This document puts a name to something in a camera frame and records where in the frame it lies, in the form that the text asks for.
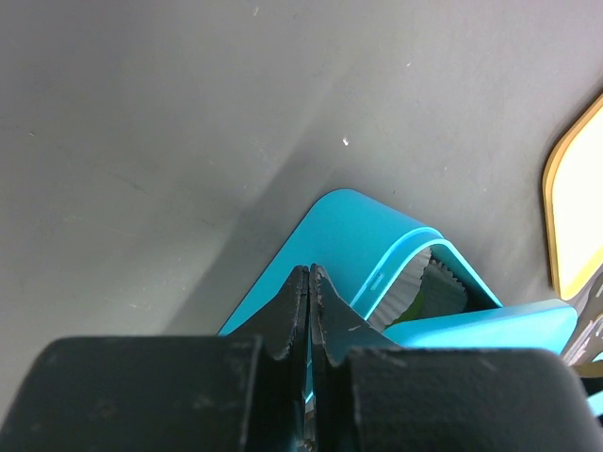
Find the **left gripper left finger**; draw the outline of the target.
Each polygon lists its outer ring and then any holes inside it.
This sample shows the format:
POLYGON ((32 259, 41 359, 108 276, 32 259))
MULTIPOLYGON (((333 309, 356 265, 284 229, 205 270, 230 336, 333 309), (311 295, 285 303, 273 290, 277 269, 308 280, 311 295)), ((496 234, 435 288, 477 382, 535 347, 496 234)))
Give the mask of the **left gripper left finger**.
POLYGON ((293 451, 303 435, 309 271, 224 336, 69 337, 33 362, 5 451, 293 451))

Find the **blue tin lid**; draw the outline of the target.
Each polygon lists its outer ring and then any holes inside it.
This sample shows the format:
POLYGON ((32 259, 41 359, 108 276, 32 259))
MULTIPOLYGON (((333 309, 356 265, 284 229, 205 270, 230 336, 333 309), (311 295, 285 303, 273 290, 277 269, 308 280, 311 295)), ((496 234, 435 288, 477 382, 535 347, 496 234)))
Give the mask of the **blue tin lid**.
POLYGON ((578 323, 558 299, 402 322, 383 335, 410 348, 541 348, 561 354, 578 323))

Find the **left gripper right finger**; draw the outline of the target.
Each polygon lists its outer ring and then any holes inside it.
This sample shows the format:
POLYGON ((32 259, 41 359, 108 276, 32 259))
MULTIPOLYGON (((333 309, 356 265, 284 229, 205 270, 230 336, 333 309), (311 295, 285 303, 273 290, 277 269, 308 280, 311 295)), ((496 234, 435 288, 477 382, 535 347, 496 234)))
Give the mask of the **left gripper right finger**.
POLYGON ((598 451, 575 371, 533 348, 403 348, 309 276, 321 451, 598 451))

